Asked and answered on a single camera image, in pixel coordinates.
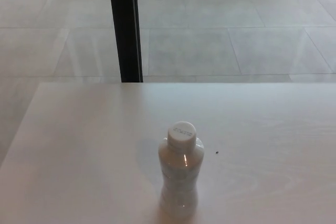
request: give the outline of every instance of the black pole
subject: black pole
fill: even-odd
[[[138,0],[111,0],[122,82],[143,82]]]

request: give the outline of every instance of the table surface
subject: table surface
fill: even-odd
[[[0,168],[0,223],[178,223],[157,147],[185,120],[205,157],[182,222],[335,224],[335,108],[333,84],[42,84]]]

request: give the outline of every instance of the plastic bottle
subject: plastic bottle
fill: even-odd
[[[197,206],[196,181],[204,157],[204,146],[195,127],[177,122],[160,144],[159,159],[164,184],[160,204],[173,217],[190,216]]]

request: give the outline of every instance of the floor tile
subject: floor tile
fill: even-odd
[[[112,27],[111,0],[48,0],[39,28]]]
[[[138,0],[142,28],[187,27],[184,0]]]
[[[152,29],[151,76],[240,74],[226,29]]]
[[[195,82],[194,76],[144,76],[143,82]]]
[[[113,76],[113,77],[101,77],[100,83],[120,83],[121,78],[120,76]]]
[[[74,82],[74,83],[100,83],[100,77],[45,77],[45,78],[39,78],[39,82],[58,82],[58,83],[68,83],[68,82]]]
[[[1,76],[51,76],[67,29],[0,29]]]
[[[263,83],[291,82],[291,80],[288,74],[262,74],[252,76],[196,76],[196,82]]]
[[[140,29],[142,75],[149,74],[149,29]]]
[[[335,20],[317,0],[254,0],[266,26],[329,26]]]
[[[72,29],[58,61],[55,76],[119,76],[113,29]]]
[[[0,0],[0,27],[33,27],[47,0]]]
[[[242,74],[330,73],[302,28],[230,29]]]
[[[185,0],[189,27],[262,27],[249,0]]]
[[[0,78],[0,166],[37,86],[31,78]]]
[[[292,82],[336,82],[336,74],[291,74]]]
[[[336,27],[309,27],[306,31],[329,67],[336,72]]]
[[[336,20],[336,0],[318,0],[327,12]]]

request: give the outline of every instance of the bottle cap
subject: bottle cap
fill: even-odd
[[[182,151],[196,145],[196,129],[188,122],[177,122],[168,130],[168,144]]]

